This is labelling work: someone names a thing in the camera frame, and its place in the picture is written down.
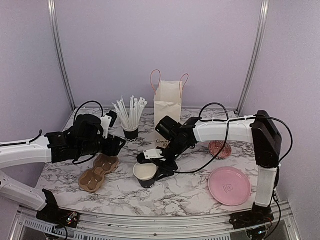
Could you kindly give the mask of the black paper coffee cup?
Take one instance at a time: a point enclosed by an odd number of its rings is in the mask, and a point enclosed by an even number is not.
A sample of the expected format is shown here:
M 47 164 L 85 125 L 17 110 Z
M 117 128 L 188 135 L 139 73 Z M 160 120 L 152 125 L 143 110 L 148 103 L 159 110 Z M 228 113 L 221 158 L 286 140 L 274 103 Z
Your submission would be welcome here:
M 155 183 L 157 170 L 157 166 L 153 163 L 136 163 L 133 167 L 133 174 L 143 188 L 149 189 Z

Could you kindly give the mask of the brown cardboard cup carrier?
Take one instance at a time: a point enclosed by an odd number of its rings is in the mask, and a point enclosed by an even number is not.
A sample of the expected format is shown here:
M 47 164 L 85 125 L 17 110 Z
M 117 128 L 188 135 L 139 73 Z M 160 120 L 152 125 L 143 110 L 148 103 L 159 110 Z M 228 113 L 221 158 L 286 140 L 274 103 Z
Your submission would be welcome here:
M 117 156 L 100 154 L 93 162 L 93 167 L 86 170 L 78 179 L 81 189 L 95 193 L 105 182 L 105 176 L 116 170 L 119 165 Z

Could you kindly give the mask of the white paper gift bag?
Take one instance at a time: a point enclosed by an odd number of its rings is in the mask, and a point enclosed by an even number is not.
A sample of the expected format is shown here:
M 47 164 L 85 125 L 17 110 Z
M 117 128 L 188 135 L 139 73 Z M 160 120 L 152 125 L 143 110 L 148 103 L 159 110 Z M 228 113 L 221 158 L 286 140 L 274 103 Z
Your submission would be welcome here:
M 153 74 L 159 73 L 157 89 L 153 85 Z M 161 79 L 161 71 L 155 69 L 150 74 L 150 84 L 154 91 L 154 127 L 166 116 L 176 122 L 181 120 L 183 90 L 190 75 L 185 73 L 180 80 L 166 81 Z

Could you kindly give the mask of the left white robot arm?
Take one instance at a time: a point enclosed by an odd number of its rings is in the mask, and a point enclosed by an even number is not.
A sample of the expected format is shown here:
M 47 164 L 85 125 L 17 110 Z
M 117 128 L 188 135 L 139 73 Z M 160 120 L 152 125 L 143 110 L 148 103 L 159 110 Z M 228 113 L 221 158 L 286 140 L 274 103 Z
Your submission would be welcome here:
M 116 157 L 126 141 L 109 133 L 117 115 L 110 111 L 97 117 L 79 115 L 73 125 L 63 132 L 46 135 L 21 142 L 13 141 L 0 145 L 1 169 L 33 163 L 61 163 L 71 160 L 76 164 L 81 157 L 90 159 L 97 154 Z M 59 208 L 55 196 L 49 190 L 38 190 L 0 174 L 0 194 L 5 198 L 37 211 L 37 218 L 50 223 L 68 225 L 77 219 L 77 212 Z

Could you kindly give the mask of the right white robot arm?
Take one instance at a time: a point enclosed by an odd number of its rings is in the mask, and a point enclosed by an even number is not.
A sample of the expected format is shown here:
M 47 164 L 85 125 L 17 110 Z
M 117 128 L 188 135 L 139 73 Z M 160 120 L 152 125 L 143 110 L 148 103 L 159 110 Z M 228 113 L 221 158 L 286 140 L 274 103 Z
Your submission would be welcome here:
M 232 223 L 258 224 L 274 219 L 271 210 L 274 192 L 279 182 L 282 158 L 282 136 L 276 118 L 260 110 L 257 114 L 226 119 L 191 117 L 181 124 L 165 116 L 155 127 L 156 133 L 168 141 L 165 147 L 145 150 L 137 156 L 139 164 L 155 164 L 159 178 L 181 174 L 176 163 L 178 157 L 197 144 L 221 141 L 251 145 L 258 168 L 255 200 L 250 210 L 233 214 Z

